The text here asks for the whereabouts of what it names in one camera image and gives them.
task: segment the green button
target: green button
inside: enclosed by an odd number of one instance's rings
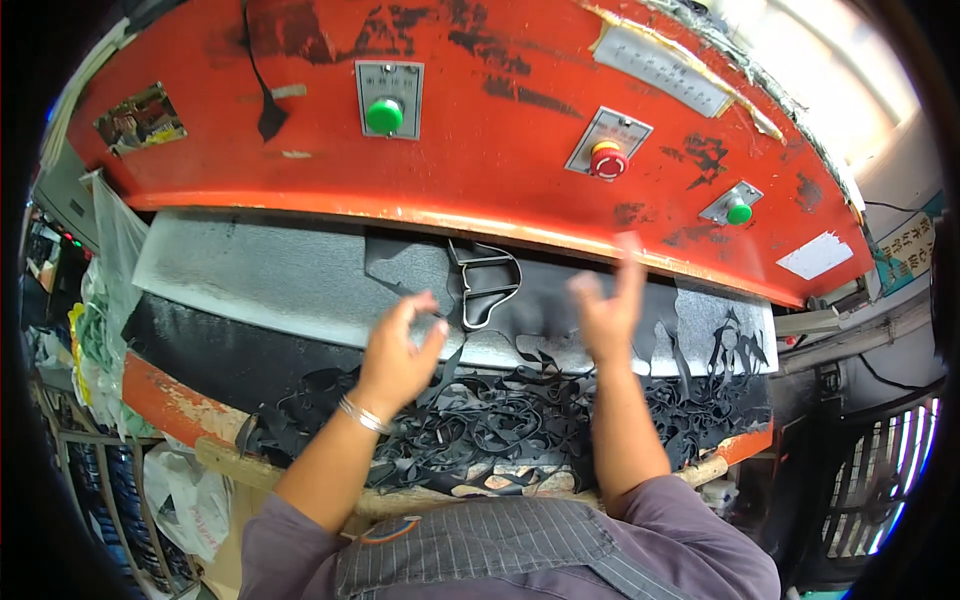
[[[377,133],[393,133],[403,124],[403,110],[396,100],[382,98],[367,108],[367,127]]]
[[[750,221],[750,217],[752,216],[754,216],[754,210],[752,208],[747,204],[739,204],[727,211],[727,223],[731,225],[743,225],[747,221]]]

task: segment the sign with chinese text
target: sign with chinese text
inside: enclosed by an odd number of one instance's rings
[[[933,220],[940,216],[943,208],[944,193],[940,191],[906,223],[877,242],[874,260],[883,296],[890,296],[930,270]]]

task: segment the plastic bag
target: plastic bag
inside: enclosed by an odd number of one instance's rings
[[[127,343],[122,333],[142,295],[132,278],[149,228],[110,189],[100,171],[83,180],[93,187],[100,254],[81,281],[83,308],[71,311],[71,335],[78,351],[76,387],[94,419],[116,426],[121,440],[128,435],[153,436],[156,430],[123,403]]]
[[[183,552],[212,562],[230,530],[229,480],[163,442],[143,459],[143,487],[163,534]]]

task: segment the cable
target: cable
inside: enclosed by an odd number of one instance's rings
[[[892,204],[887,204],[887,203],[872,203],[872,202],[867,202],[866,200],[863,201],[863,203],[870,204],[872,206],[883,206],[884,208],[893,208],[894,210],[899,210],[900,212],[910,212],[910,213],[924,212],[922,208],[903,208],[902,206],[893,206]]]
[[[900,388],[901,390],[906,390],[907,392],[917,392],[917,391],[919,391],[919,390],[925,390],[925,389],[926,389],[926,387],[924,387],[924,386],[906,385],[906,384],[904,384],[904,383],[898,383],[898,382],[896,382],[896,381],[891,381],[890,379],[885,379],[884,377],[881,377],[881,376],[879,376],[878,374],[876,374],[876,371],[874,370],[873,367],[871,367],[870,363],[867,362],[867,359],[864,358],[863,354],[857,354],[856,356],[857,356],[857,358],[860,359],[860,362],[863,363],[863,366],[867,368],[867,371],[869,371],[870,374],[874,376],[874,379],[876,379],[876,380],[879,381],[880,383],[885,383],[885,384],[890,385],[890,386],[893,386],[893,387],[895,387],[895,388]]]

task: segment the gray shirt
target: gray shirt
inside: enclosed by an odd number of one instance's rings
[[[627,494],[623,521],[603,515],[601,519],[628,556],[694,598],[780,598],[780,578],[773,560],[717,517],[679,477],[665,475],[640,484]],[[347,544],[347,540],[331,536],[271,494],[260,513],[244,528],[240,600],[333,598],[336,555]],[[381,591],[378,597],[623,598],[587,566],[545,569],[508,578],[394,586]]]

